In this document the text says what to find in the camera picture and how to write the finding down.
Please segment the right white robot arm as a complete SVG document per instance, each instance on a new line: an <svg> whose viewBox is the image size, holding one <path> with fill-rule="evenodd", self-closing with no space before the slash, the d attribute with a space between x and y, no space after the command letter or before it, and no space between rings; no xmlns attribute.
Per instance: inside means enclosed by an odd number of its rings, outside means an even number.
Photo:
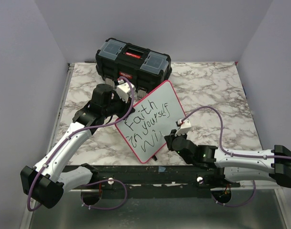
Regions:
<svg viewBox="0 0 291 229"><path fill-rule="evenodd" d="M188 165L202 169L221 169L212 175L218 187L243 180L266 180L291 188L291 151L282 145L273 149L244 151L221 146L196 145L187 135L172 130L164 136L167 148Z"/></svg>

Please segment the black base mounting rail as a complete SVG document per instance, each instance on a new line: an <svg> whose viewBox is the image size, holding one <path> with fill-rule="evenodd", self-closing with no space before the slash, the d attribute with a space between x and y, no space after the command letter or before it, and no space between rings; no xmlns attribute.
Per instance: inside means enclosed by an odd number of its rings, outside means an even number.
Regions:
<svg viewBox="0 0 291 229"><path fill-rule="evenodd" d="M194 166L88 166L94 172L90 182L81 189L101 190L103 198L120 198L127 191L128 198L211 198L211 190L222 190L229 183L221 169L201 169Z"/></svg>

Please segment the blue tape piece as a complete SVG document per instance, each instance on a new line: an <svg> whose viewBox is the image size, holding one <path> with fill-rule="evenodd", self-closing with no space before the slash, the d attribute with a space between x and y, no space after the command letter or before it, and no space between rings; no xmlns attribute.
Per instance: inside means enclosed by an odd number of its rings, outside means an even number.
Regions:
<svg viewBox="0 0 291 229"><path fill-rule="evenodd" d="M162 167L162 166L158 166L158 172L165 172L166 171L166 167Z"/></svg>

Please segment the aluminium frame rail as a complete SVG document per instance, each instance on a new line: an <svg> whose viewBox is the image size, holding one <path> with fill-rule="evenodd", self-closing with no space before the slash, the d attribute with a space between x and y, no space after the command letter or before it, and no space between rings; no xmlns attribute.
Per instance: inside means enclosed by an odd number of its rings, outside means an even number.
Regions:
<svg viewBox="0 0 291 229"><path fill-rule="evenodd" d="M53 146L55 145L55 140L57 137L57 133L58 133L58 128L60 125L60 120L62 117L62 113L64 110L64 104L65 104L65 100L67 97L67 93L68 93L68 89L69 89L69 85L72 79L72 75L73 75L73 71L74 71L74 67L75 67L75 63L68 63L68 69L66 72L66 78L65 78L65 84L62 90L62 94L61 94L61 98L60 98L60 102L57 108L57 112L56 112L56 118L54 121L54 125L52 128L52 133L48 142L48 146L47 146L47 150L45 152L44 155L48 154L50 152L50 150L53 148ZM20 224L20 229L28 229L31 223L31 219L32 219L32 211L28 210L28 207L30 208L35 208L36 207L36 201L34 199L32 199L31 197L27 197L27 202L26 202L26 207L22 216L22 221Z"/></svg>

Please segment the pink framed whiteboard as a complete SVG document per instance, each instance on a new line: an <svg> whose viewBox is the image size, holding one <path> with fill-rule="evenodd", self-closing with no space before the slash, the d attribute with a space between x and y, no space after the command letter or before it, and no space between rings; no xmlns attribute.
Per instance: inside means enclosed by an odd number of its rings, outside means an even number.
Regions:
<svg viewBox="0 0 291 229"><path fill-rule="evenodd" d="M177 121L185 117L184 109L172 83L161 83L137 102L135 112L116 124L140 163L147 163L166 144L164 136L177 128Z"/></svg>

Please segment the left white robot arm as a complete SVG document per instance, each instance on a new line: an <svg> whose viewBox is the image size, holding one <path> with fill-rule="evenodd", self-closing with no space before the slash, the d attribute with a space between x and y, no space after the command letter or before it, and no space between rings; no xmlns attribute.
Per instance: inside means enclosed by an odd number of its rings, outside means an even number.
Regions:
<svg viewBox="0 0 291 229"><path fill-rule="evenodd" d="M99 172L88 164L64 172L68 161L80 146L99 128L119 123L134 112L134 86L127 80L116 88L98 84L92 98L78 110L64 136L33 167L25 166L21 173L22 188L27 197L27 209L35 211L40 206L54 207L62 195L79 186L94 188L101 183L113 185L114 178L101 178Z"/></svg>

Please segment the black plastic toolbox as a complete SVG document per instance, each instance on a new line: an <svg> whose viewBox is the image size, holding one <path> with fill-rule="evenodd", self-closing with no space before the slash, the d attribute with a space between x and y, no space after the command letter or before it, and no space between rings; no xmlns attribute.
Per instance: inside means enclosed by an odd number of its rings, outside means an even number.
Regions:
<svg viewBox="0 0 291 229"><path fill-rule="evenodd" d="M96 53L96 70L106 84L116 87L119 78L135 86L139 99L144 98L172 73L169 55L139 47L114 38L107 39Z"/></svg>

